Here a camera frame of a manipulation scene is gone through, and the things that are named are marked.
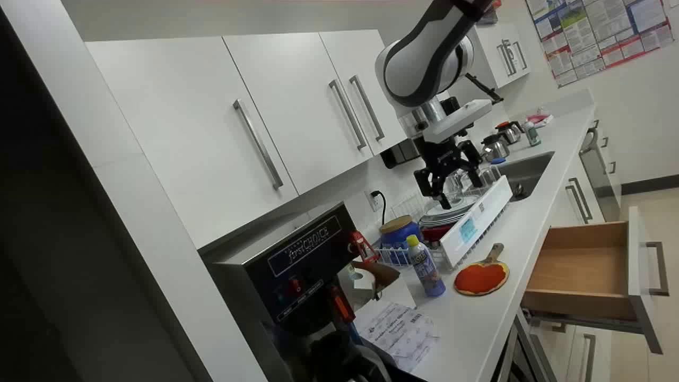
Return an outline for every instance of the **bottle cap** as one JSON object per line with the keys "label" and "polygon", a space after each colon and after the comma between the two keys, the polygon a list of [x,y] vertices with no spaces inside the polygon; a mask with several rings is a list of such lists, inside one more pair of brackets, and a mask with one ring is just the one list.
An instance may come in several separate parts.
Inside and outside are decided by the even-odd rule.
{"label": "bottle cap", "polygon": [[420,244],[417,235],[407,235],[405,241],[407,241],[410,248],[415,248]]}

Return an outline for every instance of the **white countertop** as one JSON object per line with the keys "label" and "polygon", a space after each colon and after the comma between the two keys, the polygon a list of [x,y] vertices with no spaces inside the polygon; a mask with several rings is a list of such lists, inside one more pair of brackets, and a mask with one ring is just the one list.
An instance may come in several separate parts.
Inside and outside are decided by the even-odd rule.
{"label": "white countertop", "polygon": [[587,92],[570,95],[545,111],[555,114],[554,123],[538,129],[541,144],[509,154],[509,163],[554,150],[554,157],[527,200],[510,201],[462,265],[483,258],[493,241],[504,244],[500,261],[509,265],[506,285],[487,297],[462,297],[449,289],[453,273],[442,273],[445,294],[425,298],[421,286],[407,273],[410,289],[424,311],[439,344],[414,369],[431,382],[486,382],[492,377],[512,317],[520,309],[523,289],[529,279],[536,255],[549,228],[551,205],[569,176],[569,165],[579,159],[579,149],[593,119],[596,105]]}

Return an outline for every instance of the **robotic arm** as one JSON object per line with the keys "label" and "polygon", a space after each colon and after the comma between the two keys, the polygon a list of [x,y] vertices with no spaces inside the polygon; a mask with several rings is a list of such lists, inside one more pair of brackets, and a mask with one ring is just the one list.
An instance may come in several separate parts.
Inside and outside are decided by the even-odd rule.
{"label": "robotic arm", "polygon": [[464,168],[470,181],[478,182],[473,171],[477,163],[459,157],[453,135],[483,117],[492,102],[473,100],[445,114],[436,95],[467,74],[473,59],[467,33],[490,8],[490,1],[432,0],[417,26],[405,37],[385,47],[376,64],[385,98],[397,108],[407,135],[415,140],[425,163],[424,170],[415,171],[415,181],[421,193],[436,198],[442,208],[449,208],[442,194],[445,176]]}

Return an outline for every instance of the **drawer handle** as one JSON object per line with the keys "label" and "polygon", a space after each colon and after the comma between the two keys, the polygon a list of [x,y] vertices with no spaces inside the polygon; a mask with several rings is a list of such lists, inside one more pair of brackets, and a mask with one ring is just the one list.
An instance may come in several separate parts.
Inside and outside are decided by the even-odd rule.
{"label": "drawer handle", "polygon": [[365,108],[367,108],[367,112],[369,112],[369,119],[373,121],[373,125],[376,125],[376,129],[378,129],[376,140],[381,140],[381,137],[383,137],[383,129],[381,129],[381,125],[380,125],[380,119],[378,119],[378,114],[376,114],[373,104],[369,102],[369,98],[367,98],[367,92],[365,92],[365,88],[362,88],[362,85],[360,85],[360,78],[359,78],[359,77],[351,77],[350,82],[359,88],[360,100],[362,100],[362,104],[365,104]]}
{"label": "drawer handle", "polygon": [[356,137],[359,137],[359,146],[356,146],[356,150],[362,150],[362,146],[365,146],[365,137],[362,137],[362,134],[360,134],[359,121],[356,121],[354,112],[350,111],[350,105],[348,105],[348,102],[345,102],[345,98],[343,98],[343,92],[341,92],[341,88],[338,88],[336,80],[331,80],[331,85],[329,85],[329,87],[336,92],[338,104],[341,104],[341,108],[343,108],[343,114],[345,114],[345,117],[348,117],[348,121],[351,123],[351,129],[354,129]]}
{"label": "drawer handle", "polygon": [[593,373],[593,350],[596,350],[596,334],[582,334],[586,342],[589,342],[587,347],[587,365],[586,365],[586,382],[591,382],[591,373]]}
{"label": "drawer handle", "polygon": [[282,178],[280,178],[280,173],[277,173],[277,170],[275,170],[275,165],[272,161],[269,150],[262,146],[257,129],[253,127],[253,121],[250,121],[248,112],[242,108],[242,104],[237,100],[233,102],[233,108],[240,114],[242,123],[248,127],[250,140],[254,142],[258,157],[266,165],[266,173],[269,173],[272,187],[280,188],[282,187]]}
{"label": "drawer handle", "polygon": [[575,200],[575,203],[577,203],[579,216],[580,216],[582,223],[587,223],[586,210],[580,208],[580,201],[579,201],[579,194],[577,194],[575,187],[573,187],[573,185],[565,185],[565,191],[573,193],[573,200]]}
{"label": "drawer handle", "polygon": [[589,203],[587,203],[587,200],[586,200],[586,193],[580,191],[579,178],[570,178],[570,182],[575,182],[577,193],[579,193],[579,198],[580,198],[580,203],[582,203],[582,208],[586,208],[586,212],[587,212],[586,218],[591,220],[593,216],[591,216]]}
{"label": "drawer handle", "polygon": [[666,282],[663,246],[662,246],[662,241],[646,241],[644,246],[655,250],[655,255],[657,255],[657,275],[659,275],[659,289],[651,289],[648,292],[668,297],[669,294],[669,286]]}

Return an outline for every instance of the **dishwasher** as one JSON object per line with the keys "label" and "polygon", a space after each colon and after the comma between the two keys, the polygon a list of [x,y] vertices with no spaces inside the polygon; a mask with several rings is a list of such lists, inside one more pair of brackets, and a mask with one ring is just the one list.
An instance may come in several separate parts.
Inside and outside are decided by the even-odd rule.
{"label": "dishwasher", "polygon": [[602,161],[600,149],[597,149],[597,123],[587,129],[587,135],[579,150],[580,165],[586,168],[586,173],[589,178],[589,185],[593,188],[597,208],[602,212],[605,220],[620,220],[620,203],[614,200],[606,165]]}

